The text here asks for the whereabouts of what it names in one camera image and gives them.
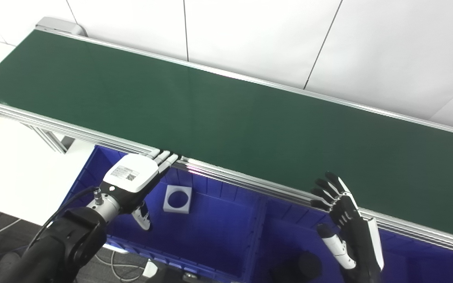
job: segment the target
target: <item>blue storage bin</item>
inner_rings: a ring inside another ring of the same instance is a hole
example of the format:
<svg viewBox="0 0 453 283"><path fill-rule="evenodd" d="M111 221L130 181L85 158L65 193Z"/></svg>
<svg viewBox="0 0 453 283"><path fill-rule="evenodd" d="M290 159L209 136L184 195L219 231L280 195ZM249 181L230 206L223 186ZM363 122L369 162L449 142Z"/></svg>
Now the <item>blue storage bin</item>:
<svg viewBox="0 0 453 283"><path fill-rule="evenodd" d="M309 251L320 257L322 276L312 283L343 283L338 262L316 232L326 213L269 198L251 282L269 283L269 270ZM453 251L381 230L384 283L453 283Z"/></svg>
<svg viewBox="0 0 453 283"><path fill-rule="evenodd" d="M123 153L96 146L66 197L99 185ZM167 185L193 188L190 213L162 210ZM132 215L119 215L108 226L108 244L219 281L245 281L260 219L262 195L171 168L146 197L153 228L142 230ZM84 206L93 197L71 204Z"/></svg>
<svg viewBox="0 0 453 283"><path fill-rule="evenodd" d="M96 146L65 201L104 175L124 153ZM162 210L167 185L192 187L189 214ZM85 196L71 206L84 206ZM146 197L153 229L131 215L108 226L107 243L229 283L270 283L269 270L303 251L320 257L313 283L342 283L339 266L315 231L326 213L172 168ZM385 283L453 283L453 251L381 230Z"/></svg>

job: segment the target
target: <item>white label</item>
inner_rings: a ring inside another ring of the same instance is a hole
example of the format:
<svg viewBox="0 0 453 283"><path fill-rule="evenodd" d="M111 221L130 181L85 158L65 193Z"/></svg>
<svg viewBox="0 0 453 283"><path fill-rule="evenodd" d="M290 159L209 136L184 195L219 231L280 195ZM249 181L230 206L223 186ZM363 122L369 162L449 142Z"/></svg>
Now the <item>white label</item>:
<svg viewBox="0 0 453 283"><path fill-rule="evenodd" d="M139 172L119 165L118 167L116 167L115 170L113 170L113 172L111 172L111 175L120 179L127 179L129 181L133 181L135 177L139 175Z"/></svg>

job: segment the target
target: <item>white wall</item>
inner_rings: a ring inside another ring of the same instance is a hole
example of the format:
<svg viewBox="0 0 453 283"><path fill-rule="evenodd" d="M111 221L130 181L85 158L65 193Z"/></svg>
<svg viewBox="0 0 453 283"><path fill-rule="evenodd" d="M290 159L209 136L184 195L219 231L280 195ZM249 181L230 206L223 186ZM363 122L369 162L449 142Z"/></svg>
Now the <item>white wall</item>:
<svg viewBox="0 0 453 283"><path fill-rule="evenodd" d="M93 38L453 126L452 0L68 1L0 0L0 42L52 16Z"/></svg>

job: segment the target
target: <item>floor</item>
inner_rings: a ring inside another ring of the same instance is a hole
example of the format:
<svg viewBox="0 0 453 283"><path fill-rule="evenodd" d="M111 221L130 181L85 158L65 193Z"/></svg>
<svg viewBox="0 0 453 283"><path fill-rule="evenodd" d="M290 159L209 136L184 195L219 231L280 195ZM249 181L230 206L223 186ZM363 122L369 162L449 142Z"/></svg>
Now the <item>floor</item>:
<svg viewBox="0 0 453 283"><path fill-rule="evenodd" d="M15 217L0 213L0 229L15 220ZM20 221L5 231L2 231L0 233L0 259L5 253L15 249L16 253L22 255L25 250L25 246L30 242L38 230L39 226L30 222ZM111 260L111 254L111 250L104 248L97 253L101 259L108 262ZM131 253L116 253L114 262L117 264L144 266L146 264L146 259ZM116 271L120 276L122 276L122 278L133 278L140 275L142 272L138 268L131 267L116 267ZM120 282L120 280L112 273L111 267L99 262L99 260L95 257L80 270L77 276L77 281L78 283ZM141 277L133 282L144 282L144 279Z"/></svg>

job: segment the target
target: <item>square foam piece with hole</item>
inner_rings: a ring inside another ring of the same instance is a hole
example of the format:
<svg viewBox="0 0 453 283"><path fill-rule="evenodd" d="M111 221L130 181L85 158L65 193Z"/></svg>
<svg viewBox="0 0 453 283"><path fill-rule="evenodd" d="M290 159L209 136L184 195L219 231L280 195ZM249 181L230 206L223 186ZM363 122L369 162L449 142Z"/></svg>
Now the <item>square foam piece with hole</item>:
<svg viewBox="0 0 453 283"><path fill-rule="evenodd" d="M190 213L192 188L168 185L164 199L164 211L171 213Z"/></svg>

